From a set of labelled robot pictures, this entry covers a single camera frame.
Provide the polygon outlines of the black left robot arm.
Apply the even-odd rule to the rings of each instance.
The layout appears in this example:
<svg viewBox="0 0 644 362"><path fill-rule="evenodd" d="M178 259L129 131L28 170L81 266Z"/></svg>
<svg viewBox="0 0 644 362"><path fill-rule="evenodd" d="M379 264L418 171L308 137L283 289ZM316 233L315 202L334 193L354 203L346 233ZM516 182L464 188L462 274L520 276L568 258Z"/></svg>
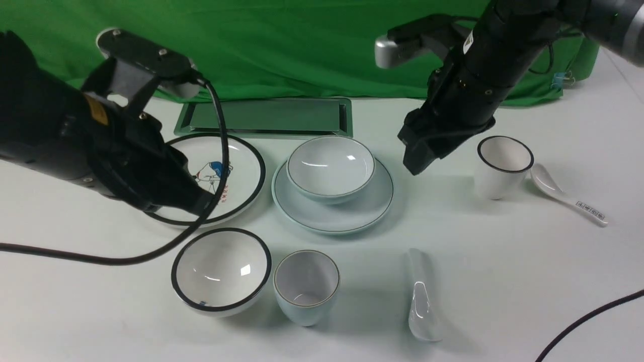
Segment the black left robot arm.
<svg viewBox="0 0 644 362"><path fill-rule="evenodd" d="M212 194L144 111L159 88L195 96L194 63L120 28L101 32L96 45L104 60L76 89L41 68L16 33L2 32L2 160L144 212L201 215Z"/></svg>

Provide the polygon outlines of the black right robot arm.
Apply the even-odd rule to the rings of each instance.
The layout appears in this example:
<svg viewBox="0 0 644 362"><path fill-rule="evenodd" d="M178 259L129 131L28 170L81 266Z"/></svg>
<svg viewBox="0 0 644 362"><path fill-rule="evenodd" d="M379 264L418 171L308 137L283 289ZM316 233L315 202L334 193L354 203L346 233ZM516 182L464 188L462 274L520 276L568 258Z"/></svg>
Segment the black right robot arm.
<svg viewBox="0 0 644 362"><path fill-rule="evenodd" d="M388 31L405 59L429 50L442 59L423 105L398 133L413 174L495 125L494 114L563 25L642 67L642 1L492 1L472 29L464 16L432 14Z"/></svg>

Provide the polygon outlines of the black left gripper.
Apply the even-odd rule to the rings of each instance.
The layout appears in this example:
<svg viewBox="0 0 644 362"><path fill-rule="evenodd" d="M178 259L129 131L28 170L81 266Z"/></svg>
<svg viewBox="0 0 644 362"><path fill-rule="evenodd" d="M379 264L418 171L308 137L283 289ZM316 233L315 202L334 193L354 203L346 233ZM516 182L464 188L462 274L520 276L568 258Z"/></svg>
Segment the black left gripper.
<svg viewBox="0 0 644 362"><path fill-rule="evenodd" d="M187 158L164 142L161 123L109 113L91 132L87 161L99 193L145 212L168 207L210 215L215 194L202 190L187 171Z"/></svg>

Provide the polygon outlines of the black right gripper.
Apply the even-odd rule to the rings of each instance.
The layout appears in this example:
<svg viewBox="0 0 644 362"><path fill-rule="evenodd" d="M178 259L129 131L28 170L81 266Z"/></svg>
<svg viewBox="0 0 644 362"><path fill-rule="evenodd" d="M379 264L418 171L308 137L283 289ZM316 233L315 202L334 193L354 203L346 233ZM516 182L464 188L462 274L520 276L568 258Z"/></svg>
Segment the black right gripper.
<svg viewBox="0 0 644 362"><path fill-rule="evenodd" d="M545 46L544 40L488 30L473 30L453 46L432 72L425 102L398 133L409 173L421 174L443 151L492 128L497 108Z"/></svg>

